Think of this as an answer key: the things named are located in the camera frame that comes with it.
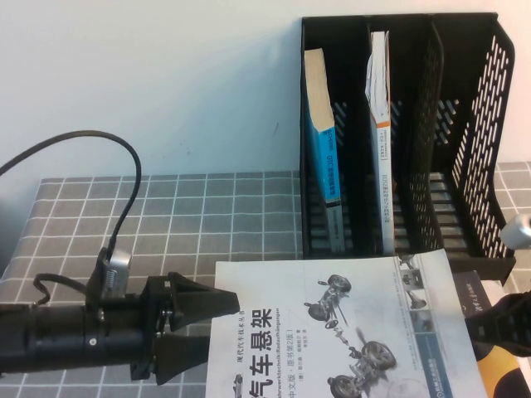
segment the white grid line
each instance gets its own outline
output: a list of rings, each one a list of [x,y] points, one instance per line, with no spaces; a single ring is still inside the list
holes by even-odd
[[[291,214],[292,211],[268,211],[266,214]],[[245,215],[245,216],[259,216],[260,214],[263,214],[263,213],[260,213],[260,212],[255,212],[255,213],[245,213],[245,212],[241,212],[241,211],[238,211],[236,213],[234,213],[235,215],[238,215],[238,214],[242,214],[242,215]],[[197,213],[197,214],[158,214],[158,215],[145,215],[145,216],[142,216],[143,218],[149,218],[149,217],[170,217],[170,216],[179,216],[179,217],[198,217],[200,216],[201,214]],[[229,216],[228,213],[208,213],[207,216]],[[83,216],[83,218],[107,218],[108,216]],[[127,216],[127,218],[139,218],[140,215],[131,215],[131,216]],[[47,217],[32,217],[30,218],[30,220],[45,220]],[[71,220],[71,219],[75,219],[77,217],[53,217],[54,220]]]
[[[89,196],[90,189],[92,188],[92,181],[90,181],[89,190],[86,193],[86,197]],[[68,254],[70,253],[70,250],[71,250],[71,247],[72,247],[72,242],[74,241],[74,236],[76,236],[77,227],[79,226],[80,221],[81,221],[81,217],[83,216],[83,211],[85,210],[85,205],[86,205],[86,199],[83,202],[83,206],[81,207],[80,216],[77,217],[76,226],[74,227],[74,232],[72,233],[72,237],[70,239],[70,242],[68,243],[68,248],[66,249],[65,256],[63,257],[63,261],[61,262],[61,268],[59,269],[59,275],[63,275],[63,269],[65,268],[66,259],[68,258]],[[54,284],[54,286],[53,286],[53,290],[51,291],[51,300],[56,295],[57,285],[58,284]]]
[[[59,188],[59,192],[57,193],[57,196],[59,196],[59,193],[61,193],[62,189],[63,189],[63,185],[61,185],[61,187]],[[55,201],[53,203],[53,205],[51,205],[51,209],[50,209],[50,213],[48,214],[48,217],[46,218],[46,222],[44,224],[44,228],[42,229],[43,231],[46,229],[46,227],[48,226],[48,222],[50,221],[50,218],[51,218],[51,214],[53,213],[55,207],[56,207],[56,203],[57,201]],[[26,269],[26,273],[24,274],[24,278],[27,277],[27,275],[29,274],[29,270],[30,268],[32,267],[32,263],[33,263],[33,259],[35,258],[35,255],[37,254],[37,250],[39,249],[39,245],[41,244],[41,241],[42,241],[42,238],[39,238],[38,242],[37,242],[37,245],[35,246],[35,249],[33,251],[33,257],[32,259],[30,260],[30,264],[27,266],[27,269]],[[17,296],[15,298],[15,303],[18,303],[18,300],[20,298],[20,293],[22,292],[22,288],[24,286],[24,283],[21,282],[20,283],[20,288],[18,289],[18,293],[17,293]],[[22,381],[20,383],[20,386],[18,387],[18,391],[17,391],[17,398],[20,398],[20,395],[22,393],[22,388],[24,387],[24,384],[26,383],[26,379],[27,379],[27,373],[24,373],[24,376],[22,376]]]
[[[103,366],[103,370],[101,371],[100,384],[98,385],[98,393],[96,394],[96,398],[101,397],[101,388],[103,387],[103,382],[105,379],[106,371],[107,371],[107,366]]]
[[[113,219],[114,209],[116,208],[116,202],[118,201],[118,194],[119,194],[119,190],[120,190],[121,187],[122,187],[122,180],[120,178],[119,183],[118,183],[118,189],[116,190],[116,195],[114,195],[114,203],[113,203],[112,208],[110,209],[109,220],[107,220],[107,226],[105,227],[105,233],[104,233],[104,236],[103,236],[103,240],[101,241],[101,246],[102,247],[105,244],[105,239],[107,239],[107,232],[109,231],[110,222]]]
[[[510,173],[510,172],[527,172],[527,171],[528,171],[527,168],[519,168],[519,169],[514,169],[514,170],[497,170],[496,172],[499,172],[499,173],[502,173],[502,172]]]
[[[297,217],[296,217],[296,211],[295,211],[295,178],[294,178],[294,172],[291,172],[291,200],[292,200],[292,206],[293,206],[293,240],[294,240],[294,247],[295,247],[295,259],[297,260],[299,258],[299,253],[297,249]]]
[[[202,209],[201,209],[201,221],[199,223],[199,236],[197,237],[197,251],[196,251],[196,264],[194,265],[193,274],[195,281],[197,281],[197,263],[199,262],[199,250],[201,248],[201,235],[202,235],[202,221],[205,213],[205,203],[207,202],[207,182],[205,181],[205,188],[202,193]]]
[[[264,173],[262,177],[262,261],[266,259],[266,174]]]
[[[162,179],[161,177],[159,179],[157,179],[156,177],[153,177],[151,176],[151,182],[176,182],[176,181],[232,181],[232,179],[236,179],[236,180],[261,180],[263,178],[265,178],[266,180],[289,180],[291,177],[290,176],[285,176],[285,177],[265,177],[265,174],[262,173],[262,177],[236,177],[236,174],[235,173],[229,173],[229,174],[234,174],[235,176],[234,177],[226,177],[226,178],[205,178],[205,177],[202,177],[202,178],[190,178],[190,177],[182,177],[181,175],[178,176],[178,179],[177,178],[172,178],[172,179],[169,179],[169,180],[165,180],[165,179]],[[127,179],[127,180],[123,180],[124,182],[134,182],[134,177],[132,177],[131,180]],[[53,181],[42,181],[41,182],[41,185],[61,185],[61,184],[65,184],[65,185],[69,185],[69,184],[88,184],[90,181],[87,180],[87,181],[57,181],[57,182],[53,182]],[[118,180],[115,180],[115,181],[95,181],[95,183],[97,184],[108,184],[108,183],[117,183]]]
[[[194,274],[183,274],[183,276],[194,276]],[[198,274],[197,276],[215,276],[215,275],[214,274]],[[70,276],[69,278],[73,279],[73,280],[85,281],[85,282],[90,279],[89,276]],[[148,275],[130,275],[129,276],[129,279],[146,279],[146,278],[148,278]],[[5,279],[3,279],[0,282],[0,284],[2,284],[4,282],[7,282],[8,280],[11,280],[11,281],[19,281],[19,280],[21,280],[23,282],[27,282],[27,281],[33,281],[33,278],[5,278]]]
[[[264,233],[265,234],[285,234],[286,232],[290,232],[290,231],[265,231]],[[260,234],[260,232],[247,232],[247,231],[237,231],[237,232],[234,232],[234,234]],[[163,232],[159,232],[159,233],[151,233],[151,234],[141,234],[141,233],[138,233],[138,234],[119,234],[119,236],[123,236],[123,237],[134,237],[134,236],[166,236],[166,235],[170,235],[170,236],[174,236],[174,235],[199,235],[199,232],[175,232],[175,233],[171,233],[171,234],[165,234]],[[203,235],[231,235],[231,232],[204,232]],[[71,238],[72,235],[28,235],[28,236],[24,236],[24,239],[25,238],[40,238],[40,237],[43,237],[43,238],[63,238],[63,239],[66,239],[66,238]],[[105,234],[104,237],[105,238],[108,238],[110,237],[111,234]],[[75,238],[100,238],[101,235],[74,235]]]
[[[497,167],[496,170],[499,171],[499,172],[525,172],[527,170],[528,164],[526,162],[513,162],[513,163],[523,163],[524,165],[523,166],[519,166],[519,167],[523,167],[523,168],[514,168],[514,169],[510,169],[510,170],[502,170],[501,167],[496,164],[496,167]]]
[[[520,293],[520,290],[518,289],[518,285],[516,284],[516,279],[514,278],[514,274],[513,274],[512,271],[511,271],[511,273],[509,274],[509,278],[511,279],[511,282],[513,282],[514,290],[516,290],[515,293]]]
[[[94,181],[94,178],[92,178],[92,180],[90,180],[89,190],[86,193],[86,197],[89,197],[90,189],[92,188],[92,182],[93,181]],[[68,258],[68,253],[70,252],[70,249],[72,247],[72,242],[74,241],[74,236],[76,236],[77,227],[79,226],[80,221],[81,221],[81,217],[83,216],[83,211],[85,210],[85,205],[86,205],[86,199],[83,202],[83,206],[81,207],[81,213],[80,213],[80,216],[77,219],[76,226],[74,227],[74,233],[72,234],[70,242],[68,243],[68,248],[66,249],[66,253],[65,253],[65,256],[63,257],[63,261],[61,262],[61,268],[59,269],[59,275],[63,275],[63,269],[65,268],[66,259]],[[56,296],[57,285],[58,284],[54,284],[53,285],[53,290],[51,291],[51,295],[50,295],[50,303],[52,302],[52,300]],[[66,377],[66,370],[63,371],[63,374],[61,376],[61,386],[57,390],[57,397],[59,397],[59,395],[61,393],[62,383],[65,380],[65,377]]]
[[[180,386],[181,384],[184,384],[185,386],[204,386],[205,383],[204,382],[200,382],[200,381],[186,381],[186,382],[183,382],[183,383],[176,383],[176,382],[171,382],[169,381],[168,383],[164,384],[165,386],[170,386],[170,387],[177,387],[177,386]],[[19,387],[20,385],[19,384],[12,384],[12,383],[5,383],[5,384],[0,384],[0,391],[2,391],[2,388],[16,388],[16,387]],[[27,389],[30,389],[30,388],[53,388],[53,387],[59,387],[60,384],[53,384],[53,383],[50,383],[50,384],[28,384],[26,386],[24,386],[25,388]],[[92,387],[92,388],[96,388],[98,386],[98,384],[82,384],[82,383],[77,383],[77,384],[63,384],[64,387],[72,387],[72,388],[75,388],[75,387]],[[140,386],[140,384],[127,384],[127,383],[106,383],[104,384],[105,387],[131,387],[131,388],[135,388],[135,387],[138,387]],[[144,386],[148,386],[148,387],[156,387],[157,386],[157,383],[144,383]]]
[[[151,183],[151,177],[148,178],[148,185],[146,186],[146,194],[149,192],[149,184]],[[136,250],[136,244],[138,242],[138,238],[139,238],[139,232],[140,232],[140,226],[142,225],[142,218],[143,218],[143,215],[144,215],[144,210],[145,210],[145,207],[146,207],[146,202],[147,201],[144,201],[142,203],[142,211],[140,212],[140,219],[139,219],[139,224],[137,225],[136,227],[136,236],[134,237],[134,243],[133,243],[133,249],[132,249],[132,253],[131,255],[133,255],[134,251]],[[140,381],[140,384],[139,384],[139,394],[138,394],[138,398],[140,398],[140,394],[142,394],[142,385],[144,384],[144,380],[141,380]]]
[[[208,195],[208,198],[212,199],[224,199],[227,197],[291,197],[290,193],[268,193],[267,195],[242,195],[234,193],[234,195]],[[112,201],[113,197],[88,197],[87,200],[89,201]],[[117,198],[120,201],[127,201],[128,198],[126,197],[118,197]],[[138,199],[153,199],[155,201],[171,201],[172,199],[201,199],[200,196],[197,197],[138,197]],[[37,199],[36,201],[84,201],[85,199]]]
[[[507,188],[507,189],[496,189],[496,191],[502,192],[515,192],[515,191],[531,191],[531,188]]]
[[[177,190],[178,190],[178,187],[179,187],[179,180],[177,180],[177,183],[175,184],[175,192],[174,192],[174,195],[173,195],[172,212],[174,212],[175,202],[177,201]],[[168,238],[166,239],[166,245],[164,246],[163,264],[160,267],[160,275],[161,276],[162,276],[162,274],[164,272],[164,263],[166,262],[166,254],[168,253],[169,237],[170,237],[170,235],[172,235],[171,234],[172,224],[173,224],[173,216],[170,216],[169,217],[169,225],[168,225]]]
[[[59,193],[61,193],[61,190],[63,189],[63,186],[61,186],[61,188],[59,188],[59,192],[57,193],[57,196],[59,196]],[[48,227],[48,222],[50,221],[51,219],[51,214],[53,213],[55,207],[56,207],[56,203],[57,201],[54,202],[54,204],[51,206],[51,209],[50,209],[50,214],[48,215],[48,217],[46,217],[46,222],[44,224],[44,228],[42,228],[42,231],[44,233],[44,231],[46,230],[46,228]],[[27,266],[27,269],[26,269],[26,273],[24,274],[24,278],[27,278],[27,275],[29,274],[29,271],[30,271],[30,268],[32,267],[32,264],[33,264],[33,259],[35,259],[35,257],[37,256],[37,251],[39,250],[39,246],[41,245],[41,241],[42,241],[42,236],[39,238],[39,240],[37,241],[37,245],[35,246],[35,249],[33,251],[33,256],[31,257],[30,259],[30,264]],[[22,292],[22,287],[23,287],[24,284],[21,284],[20,285],[20,288],[18,290],[18,293],[17,293],[17,296],[15,298],[15,303],[18,302],[18,299],[20,298],[20,294]]]
[[[520,210],[521,209],[526,210],[526,209],[531,209],[531,206],[518,206],[517,208],[520,209]],[[500,207],[500,209],[501,210],[508,210],[508,209],[514,209],[514,207],[513,206],[504,206],[504,207]]]
[[[505,185],[504,176],[502,176],[502,173],[499,175],[499,180],[501,181],[502,185],[504,186],[505,191],[508,191],[507,186]],[[513,197],[510,196],[510,194],[508,194],[508,196],[509,196],[509,199],[511,200],[511,203],[513,204],[513,208],[516,211],[516,214],[519,214],[518,208],[514,204]]]
[[[63,389],[63,383],[65,382],[65,377],[66,377],[66,370],[63,371],[63,374],[61,376],[61,383],[59,384],[59,388],[57,389],[56,398],[59,398],[61,396],[61,390]]]
[[[229,261],[232,260],[232,239],[234,237],[234,207],[236,206],[236,174],[232,180],[232,214],[231,214],[231,242],[229,243]]]
[[[235,234],[254,234],[254,235],[259,235],[260,232],[235,232]],[[291,252],[288,252],[288,251],[266,251],[266,253],[268,255],[285,255],[285,254],[289,254]],[[226,255],[227,253],[222,253],[222,252],[200,252],[199,253],[200,255]],[[235,251],[234,254],[238,254],[238,255],[256,255],[256,254],[260,254],[260,251]],[[149,253],[149,254],[137,254],[137,255],[134,255],[134,257],[152,257],[152,256],[159,256],[159,255],[164,255],[164,253]],[[168,255],[194,255],[194,253],[168,253]],[[36,259],[62,259],[64,256],[63,255],[47,255],[47,256],[37,256],[35,257]],[[69,255],[68,258],[69,259],[95,259],[97,257],[97,255]],[[13,259],[30,259],[32,258],[31,256],[19,256],[19,257],[14,257]]]

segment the grid pattern surface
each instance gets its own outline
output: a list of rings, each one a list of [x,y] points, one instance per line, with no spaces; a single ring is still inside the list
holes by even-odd
[[[96,256],[133,189],[132,177],[46,179],[10,265],[0,282],[0,302],[32,303],[37,273],[57,273],[86,283]],[[139,293],[149,275],[177,271],[214,284],[216,261],[302,258],[298,172],[244,172],[144,177],[122,226],[117,247],[129,250],[128,291]],[[83,298],[53,286],[51,303]],[[191,325],[187,335],[210,332]],[[206,366],[157,387],[131,382],[128,366],[8,375],[2,398],[203,398]]]
[[[531,213],[531,162],[500,163],[494,173],[494,188],[505,220]],[[514,256],[516,265],[507,279],[505,291],[527,292],[531,290],[531,249],[516,250]]]

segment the black cable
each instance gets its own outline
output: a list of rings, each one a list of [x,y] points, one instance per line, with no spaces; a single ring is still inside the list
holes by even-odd
[[[136,196],[139,193],[140,179],[142,177],[142,166],[140,164],[139,155],[136,153],[134,148],[131,145],[129,145],[127,141],[125,141],[124,139],[114,134],[105,133],[103,131],[97,131],[97,130],[80,130],[80,131],[72,131],[70,133],[60,134],[55,137],[49,138],[45,141],[42,141],[41,143],[38,143],[37,145],[27,149],[26,151],[22,152],[20,155],[17,155],[15,158],[11,159],[9,162],[7,162],[2,167],[0,167],[0,176],[2,176],[5,172],[7,172],[12,167],[18,165],[22,160],[29,158],[34,153],[37,153],[44,148],[48,148],[54,143],[59,143],[60,141],[66,141],[67,139],[78,138],[78,137],[100,137],[100,138],[109,139],[110,141],[114,141],[115,143],[119,143],[122,147],[124,147],[125,149],[129,151],[129,153],[133,157],[134,165],[136,168],[136,178],[134,179],[133,192],[131,193],[131,197],[129,198],[127,204],[125,205],[124,210],[122,211],[122,214],[120,215],[118,221],[116,221],[116,226],[114,227],[114,231],[109,239],[109,247],[107,248],[108,249],[107,260],[108,260],[110,259],[110,256],[113,254],[114,247],[116,246],[116,238],[118,237],[119,229],[124,223],[125,217],[129,213],[129,210],[131,209],[131,206],[134,203],[134,199],[136,199]]]
[[[66,287],[74,289],[76,292],[83,294],[84,296],[87,295],[86,286],[83,285],[81,282],[78,282],[77,280],[73,280],[66,276],[57,274],[37,274],[35,275],[35,279],[33,280],[33,286],[35,286],[39,292],[44,294],[44,297],[41,298],[39,301],[35,302],[36,306],[46,304],[51,299],[50,291],[44,284],[42,284],[42,282],[53,282],[56,284],[63,284]]]

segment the black mesh file organizer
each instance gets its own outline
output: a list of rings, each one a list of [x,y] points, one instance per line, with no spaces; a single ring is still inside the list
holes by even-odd
[[[493,13],[308,17],[301,51],[323,48],[336,120],[347,252],[378,256],[378,209],[364,96],[371,31],[389,31],[396,252],[444,247],[453,270],[508,278],[494,166],[514,48]],[[301,104],[305,101],[301,65]],[[301,106],[301,132],[305,107]],[[324,204],[301,133],[305,258],[333,257]]]

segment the white wall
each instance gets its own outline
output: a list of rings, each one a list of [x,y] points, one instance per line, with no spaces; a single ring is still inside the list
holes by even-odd
[[[517,61],[499,160],[529,160],[529,4],[3,0],[0,163],[57,133],[102,129],[130,141],[146,173],[295,169],[302,16],[458,11],[498,12],[514,41]],[[122,149],[83,138],[3,176],[0,264],[17,241],[40,178],[132,171]]]

